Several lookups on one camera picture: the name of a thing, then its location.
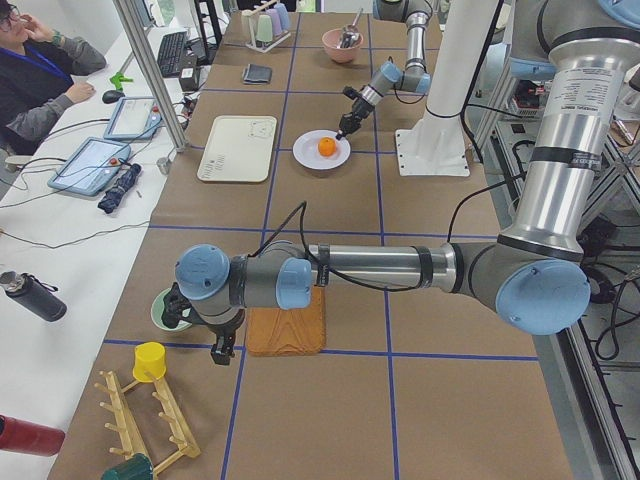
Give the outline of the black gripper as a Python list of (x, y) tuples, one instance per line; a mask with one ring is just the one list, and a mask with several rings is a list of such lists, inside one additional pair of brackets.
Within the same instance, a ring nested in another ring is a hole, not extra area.
[(236, 331), (242, 326), (243, 309), (229, 307), (222, 313), (206, 316), (198, 313), (191, 301), (179, 290), (176, 282), (160, 294), (160, 322), (169, 330), (177, 330), (181, 323), (203, 326), (216, 335), (210, 356), (215, 365), (229, 366), (235, 356)]
[(344, 114), (339, 122), (339, 130), (336, 132), (336, 139), (346, 138), (349, 131), (357, 131), (361, 127), (361, 123), (375, 109), (375, 90), (369, 85), (364, 86), (361, 90), (356, 91), (351, 86), (345, 86), (342, 93), (349, 99), (352, 99), (351, 111)]

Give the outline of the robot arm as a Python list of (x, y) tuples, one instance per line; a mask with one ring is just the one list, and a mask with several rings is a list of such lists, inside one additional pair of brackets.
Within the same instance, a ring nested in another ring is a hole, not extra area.
[(431, 76), (427, 71), (425, 38), (434, 8), (429, 1), (374, 1), (373, 15), (378, 20), (403, 23), (407, 33), (407, 58), (404, 68), (391, 60), (385, 61), (370, 81), (356, 91), (350, 86), (343, 94), (353, 101), (351, 111), (339, 122), (336, 139), (341, 140), (360, 129), (361, 123), (390, 91), (425, 95), (430, 88)]
[(271, 239), (235, 257), (200, 244), (176, 263), (162, 323), (208, 328), (212, 358), (226, 365), (247, 309), (307, 307), (313, 288), (337, 277), (389, 292), (463, 294), (537, 336), (574, 324), (590, 296), (578, 228), (624, 76), (639, 61), (639, 5), (519, 1), (512, 53), (549, 61), (555, 75), (515, 218), (495, 241), (394, 248)]

